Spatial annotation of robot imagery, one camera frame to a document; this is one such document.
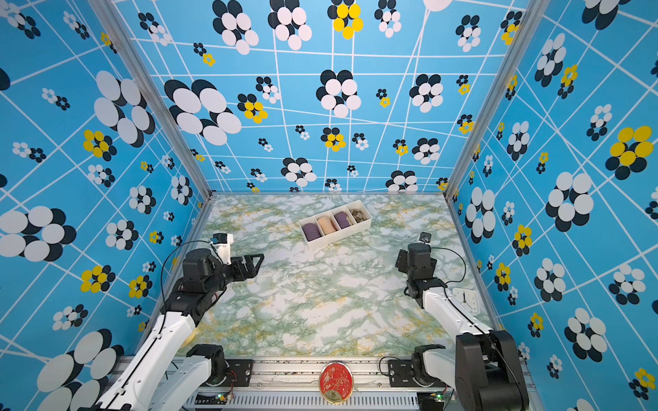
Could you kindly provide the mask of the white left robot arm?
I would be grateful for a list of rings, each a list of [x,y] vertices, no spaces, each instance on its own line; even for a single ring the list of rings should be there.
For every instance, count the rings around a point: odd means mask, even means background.
[[[257,276],[262,253],[231,256],[228,246],[197,248],[182,263],[183,275],[166,298],[147,341],[92,410],[180,410],[203,385],[246,387],[252,361],[229,362],[217,344],[197,344],[178,369],[167,373],[176,353],[229,284]]]

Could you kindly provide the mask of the purple striped sock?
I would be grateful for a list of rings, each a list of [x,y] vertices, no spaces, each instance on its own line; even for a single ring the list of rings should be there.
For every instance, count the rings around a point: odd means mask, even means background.
[[[306,223],[302,226],[303,234],[308,242],[322,238],[323,233],[317,223]]]

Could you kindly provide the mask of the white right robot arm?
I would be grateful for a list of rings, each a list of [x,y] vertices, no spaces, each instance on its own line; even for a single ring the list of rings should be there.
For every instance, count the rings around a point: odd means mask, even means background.
[[[514,338],[483,324],[452,296],[448,282],[435,277],[432,250],[411,243],[399,251],[395,267],[407,275],[406,296],[441,324],[455,354],[444,356],[440,344],[416,347],[414,378],[419,385],[440,381],[453,388],[464,410],[527,410],[531,401]]]

